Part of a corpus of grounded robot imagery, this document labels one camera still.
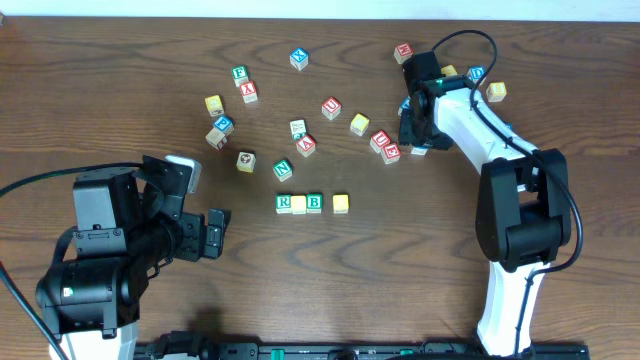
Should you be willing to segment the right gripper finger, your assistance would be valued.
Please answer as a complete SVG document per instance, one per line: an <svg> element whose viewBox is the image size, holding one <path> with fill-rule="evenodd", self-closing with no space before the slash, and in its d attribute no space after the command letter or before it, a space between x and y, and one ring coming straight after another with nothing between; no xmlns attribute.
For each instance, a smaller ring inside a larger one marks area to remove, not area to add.
<svg viewBox="0 0 640 360"><path fill-rule="evenodd" d="M429 135L425 138L424 146L429 149L446 151L454 145L454 141L445 133Z"/></svg>
<svg viewBox="0 0 640 360"><path fill-rule="evenodd" d="M412 109L403 109L400 115L398 130L398 144L401 146L412 145L415 140L413 131L414 112Z"/></svg>

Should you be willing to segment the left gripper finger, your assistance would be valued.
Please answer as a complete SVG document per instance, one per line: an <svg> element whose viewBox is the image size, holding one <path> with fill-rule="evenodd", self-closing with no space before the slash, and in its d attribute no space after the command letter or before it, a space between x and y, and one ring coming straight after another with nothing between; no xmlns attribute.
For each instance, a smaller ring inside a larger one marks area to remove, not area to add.
<svg viewBox="0 0 640 360"><path fill-rule="evenodd" d="M142 209L146 219L157 215L170 220L181 218L193 168L150 156L133 176L146 183L142 192Z"/></svg>
<svg viewBox="0 0 640 360"><path fill-rule="evenodd" d="M226 230L230 224L231 211L211 208L208 212L206 242L203 256L218 259L223 252Z"/></svg>

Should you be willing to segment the blue T block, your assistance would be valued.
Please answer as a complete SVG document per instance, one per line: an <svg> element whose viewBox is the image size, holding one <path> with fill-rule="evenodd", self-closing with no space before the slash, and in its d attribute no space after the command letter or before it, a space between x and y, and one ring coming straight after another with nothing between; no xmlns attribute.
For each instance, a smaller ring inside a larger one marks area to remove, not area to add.
<svg viewBox="0 0 640 360"><path fill-rule="evenodd" d="M412 155L425 156L427 152L428 152L428 148L427 147L416 147L416 146L412 146L411 147L411 154Z"/></svg>

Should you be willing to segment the green R block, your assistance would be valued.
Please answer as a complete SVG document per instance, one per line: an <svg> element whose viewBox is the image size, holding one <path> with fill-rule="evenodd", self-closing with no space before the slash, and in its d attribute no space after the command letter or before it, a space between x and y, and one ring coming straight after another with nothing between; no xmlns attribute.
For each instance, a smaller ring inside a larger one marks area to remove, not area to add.
<svg viewBox="0 0 640 360"><path fill-rule="evenodd" d="M292 211L291 196L289 194L278 194L276 196L275 209L277 214L290 214Z"/></svg>

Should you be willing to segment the yellow O block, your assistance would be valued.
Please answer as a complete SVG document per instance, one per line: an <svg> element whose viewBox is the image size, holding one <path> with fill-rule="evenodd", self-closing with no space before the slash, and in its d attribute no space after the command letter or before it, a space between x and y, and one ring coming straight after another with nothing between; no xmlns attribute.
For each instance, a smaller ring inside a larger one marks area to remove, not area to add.
<svg viewBox="0 0 640 360"><path fill-rule="evenodd" d="M307 213L307 200L305 195L292 195L290 200L292 214Z"/></svg>

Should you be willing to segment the green B block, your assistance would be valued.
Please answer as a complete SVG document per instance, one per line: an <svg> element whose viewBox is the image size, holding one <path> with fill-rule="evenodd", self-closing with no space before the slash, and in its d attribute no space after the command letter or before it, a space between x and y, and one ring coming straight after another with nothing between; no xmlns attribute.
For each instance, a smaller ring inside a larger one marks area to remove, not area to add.
<svg viewBox="0 0 640 360"><path fill-rule="evenodd" d="M323 196L319 193L306 195L306 211L311 214L319 214L323 209Z"/></svg>

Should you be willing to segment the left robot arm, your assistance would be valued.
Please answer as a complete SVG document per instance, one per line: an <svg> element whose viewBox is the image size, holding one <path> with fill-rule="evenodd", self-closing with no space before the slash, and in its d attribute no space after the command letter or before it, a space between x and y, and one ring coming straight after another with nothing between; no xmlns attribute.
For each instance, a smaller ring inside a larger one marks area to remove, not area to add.
<svg viewBox="0 0 640 360"><path fill-rule="evenodd" d="M183 210L200 173L197 161L177 155L79 172L77 224L59 238L36 288L52 347L63 357L133 358L150 280L174 260L221 256L229 211Z"/></svg>

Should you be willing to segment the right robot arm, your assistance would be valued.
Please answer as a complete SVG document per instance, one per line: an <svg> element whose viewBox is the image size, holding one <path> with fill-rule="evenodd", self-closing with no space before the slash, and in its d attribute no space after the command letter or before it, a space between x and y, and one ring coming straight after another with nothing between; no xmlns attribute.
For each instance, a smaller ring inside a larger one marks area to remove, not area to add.
<svg viewBox="0 0 640 360"><path fill-rule="evenodd" d="M458 146L480 175L475 231L489 282L477 337L488 355L521 355L531 346L541 280L571 236L566 159L517 136L472 80L442 73L434 52L411 55L401 66L409 105L401 113L400 144Z"/></svg>

